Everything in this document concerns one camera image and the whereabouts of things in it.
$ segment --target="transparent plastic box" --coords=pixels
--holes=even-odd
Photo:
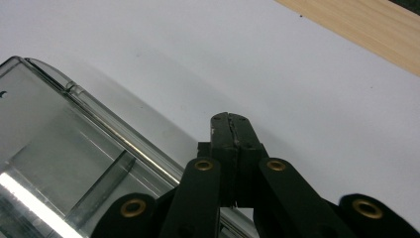
[[[0,65],[0,111],[0,237],[88,237],[119,197],[180,181],[182,167],[39,60]],[[258,237],[238,210],[221,213],[221,237]]]

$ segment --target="brass grommet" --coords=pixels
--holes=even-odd
[[[380,219],[383,216],[382,210],[368,200],[356,199],[353,201],[352,206],[355,211],[371,219]]]
[[[146,210],[146,203],[137,198],[126,201],[121,206],[121,214],[124,217],[130,218],[142,214]]]
[[[199,171],[210,171],[211,169],[213,169],[213,163],[206,160],[201,160],[196,162],[194,167]]]
[[[286,165],[280,161],[269,161],[266,165],[274,171],[284,171],[286,169]]]

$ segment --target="white table surface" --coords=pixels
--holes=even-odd
[[[242,114],[324,198],[420,229],[418,76],[273,1],[0,2],[0,61],[55,66],[183,166]]]

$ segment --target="black plastic part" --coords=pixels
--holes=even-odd
[[[229,114],[224,112],[213,116],[210,120],[211,141],[209,157],[222,165],[221,173],[221,205],[235,205],[235,182],[238,169],[238,149],[232,135]]]
[[[265,158],[259,166],[261,191],[255,209],[269,208],[284,237],[356,237],[290,163]]]
[[[141,214],[127,217],[123,215],[124,204],[131,200],[141,200],[146,207]],[[139,209],[136,203],[134,207],[127,206],[127,209]],[[153,215],[156,209],[156,201],[149,195],[131,193],[116,200],[107,212],[102,216],[93,231],[92,238],[137,238],[154,237]]]
[[[159,237],[217,237],[219,189],[219,162],[210,158],[190,161],[185,168]]]
[[[361,194],[344,196],[340,208],[359,237],[420,237],[403,218],[382,202]]]
[[[257,185],[255,174],[259,162],[266,152],[263,152],[263,145],[247,118],[236,114],[229,114],[229,116],[231,131],[238,143],[237,147],[240,148],[235,183],[236,202],[239,207],[254,207],[256,195],[254,188]]]
[[[210,123],[211,142],[198,144],[198,156],[222,165],[221,205],[254,207],[254,176],[260,159],[267,157],[265,148],[250,121],[241,115],[219,113]]]

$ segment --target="wooden surface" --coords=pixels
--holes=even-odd
[[[276,0],[420,76],[420,16],[386,0]]]

